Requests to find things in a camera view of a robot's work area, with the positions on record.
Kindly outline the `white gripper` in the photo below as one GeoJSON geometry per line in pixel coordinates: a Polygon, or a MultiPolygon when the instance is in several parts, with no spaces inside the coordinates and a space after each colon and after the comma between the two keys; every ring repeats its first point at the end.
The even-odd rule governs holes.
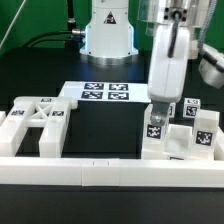
{"type": "Polygon", "coordinates": [[[150,120],[155,126],[165,125],[169,103],[180,100],[185,82],[190,31],[186,27],[178,28],[173,57],[169,58],[171,31],[170,26],[159,25],[153,40],[147,93],[153,101],[150,120]]]}

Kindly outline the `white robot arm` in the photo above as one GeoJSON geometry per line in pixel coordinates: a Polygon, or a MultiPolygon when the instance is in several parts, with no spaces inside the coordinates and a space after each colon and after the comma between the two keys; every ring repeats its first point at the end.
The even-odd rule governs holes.
{"type": "Polygon", "coordinates": [[[196,28],[201,29],[196,49],[212,61],[203,44],[216,4],[217,0],[140,0],[138,19],[147,23],[146,33],[153,36],[147,89],[153,125],[164,126],[170,104],[182,97],[196,28]]]}

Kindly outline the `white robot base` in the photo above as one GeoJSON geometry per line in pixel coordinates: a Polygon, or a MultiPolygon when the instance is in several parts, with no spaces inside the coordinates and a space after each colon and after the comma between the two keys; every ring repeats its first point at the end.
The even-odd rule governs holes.
{"type": "Polygon", "coordinates": [[[134,62],[134,28],[128,19],[129,0],[92,0],[92,18],[85,28],[81,58],[100,65],[134,62]]]}

